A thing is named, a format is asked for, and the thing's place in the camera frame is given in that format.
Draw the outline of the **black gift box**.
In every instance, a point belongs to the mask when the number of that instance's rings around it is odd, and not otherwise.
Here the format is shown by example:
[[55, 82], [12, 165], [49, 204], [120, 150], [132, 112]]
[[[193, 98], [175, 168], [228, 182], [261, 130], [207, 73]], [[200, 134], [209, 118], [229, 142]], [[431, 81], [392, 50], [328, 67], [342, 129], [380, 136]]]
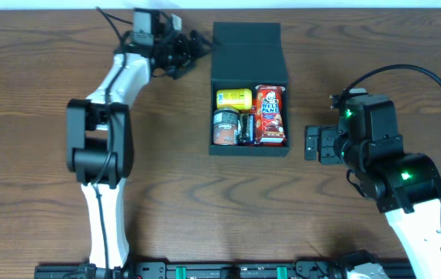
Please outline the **black gift box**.
[[[285, 157], [290, 150], [288, 116], [289, 78], [281, 45], [281, 24], [275, 22], [214, 22], [209, 155]], [[220, 89], [249, 88], [259, 84], [280, 85], [281, 117], [286, 140], [282, 146], [220, 146], [213, 144], [213, 113]]]

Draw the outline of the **red Hello Panda box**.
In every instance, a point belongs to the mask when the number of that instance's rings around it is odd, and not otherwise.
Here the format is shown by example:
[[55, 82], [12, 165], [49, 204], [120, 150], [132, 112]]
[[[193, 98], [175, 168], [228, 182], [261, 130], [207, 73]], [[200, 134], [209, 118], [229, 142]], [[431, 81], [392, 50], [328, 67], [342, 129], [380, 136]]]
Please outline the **red Hello Panda box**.
[[286, 140], [281, 114], [285, 87], [259, 84], [256, 90], [255, 142], [257, 144], [282, 144]]

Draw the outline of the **yellow round container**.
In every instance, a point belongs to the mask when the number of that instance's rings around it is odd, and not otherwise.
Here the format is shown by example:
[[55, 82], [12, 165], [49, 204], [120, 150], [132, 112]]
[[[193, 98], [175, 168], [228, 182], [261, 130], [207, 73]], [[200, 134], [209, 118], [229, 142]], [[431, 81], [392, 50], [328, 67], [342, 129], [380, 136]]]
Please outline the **yellow round container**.
[[253, 94], [249, 88], [222, 89], [216, 92], [217, 109], [234, 108], [250, 110], [253, 104]]

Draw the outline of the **red Pringles can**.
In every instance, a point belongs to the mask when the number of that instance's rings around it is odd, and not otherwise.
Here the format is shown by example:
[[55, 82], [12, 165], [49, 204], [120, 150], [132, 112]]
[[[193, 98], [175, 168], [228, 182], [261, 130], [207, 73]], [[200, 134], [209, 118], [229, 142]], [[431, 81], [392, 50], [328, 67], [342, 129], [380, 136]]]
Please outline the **red Pringles can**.
[[235, 146], [239, 137], [239, 112], [221, 108], [213, 113], [212, 142], [214, 145]]

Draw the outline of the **red Hacks candy bag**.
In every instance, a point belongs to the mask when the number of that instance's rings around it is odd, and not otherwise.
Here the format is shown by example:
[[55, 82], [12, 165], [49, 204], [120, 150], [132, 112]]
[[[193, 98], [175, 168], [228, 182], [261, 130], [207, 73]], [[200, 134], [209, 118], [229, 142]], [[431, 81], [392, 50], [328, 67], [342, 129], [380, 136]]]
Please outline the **red Hacks candy bag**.
[[283, 146], [286, 135], [278, 102], [257, 99], [254, 113], [254, 144], [258, 146]]

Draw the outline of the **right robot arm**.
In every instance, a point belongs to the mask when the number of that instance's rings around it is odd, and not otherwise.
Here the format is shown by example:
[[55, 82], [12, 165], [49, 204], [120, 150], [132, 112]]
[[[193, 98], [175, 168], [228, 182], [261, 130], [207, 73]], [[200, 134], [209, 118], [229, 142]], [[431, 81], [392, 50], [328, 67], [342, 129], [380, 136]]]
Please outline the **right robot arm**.
[[393, 101], [355, 94], [335, 102], [333, 126], [306, 126], [305, 159], [344, 164], [360, 195], [376, 203], [417, 278], [441, 278], [441, 176], [422, 153], [406, 153]]

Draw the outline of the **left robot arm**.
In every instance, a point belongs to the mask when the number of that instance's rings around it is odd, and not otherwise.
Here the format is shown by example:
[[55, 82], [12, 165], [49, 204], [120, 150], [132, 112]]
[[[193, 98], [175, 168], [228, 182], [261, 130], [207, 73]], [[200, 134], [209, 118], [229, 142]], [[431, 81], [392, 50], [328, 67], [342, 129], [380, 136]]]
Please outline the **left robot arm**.
[[124, 191], [134, 162], [130, 110], [155, 70], [177, 80], [214, 49], [182, 20], [158, 9], [134, 9], [131, 28], [114, 29], [112, 66], [97, 89], [66, 108], [67, 168], [81, 185], [88, 207], [91, 252], [69, 278], [127, 278], [132, 273], [124, 224]]

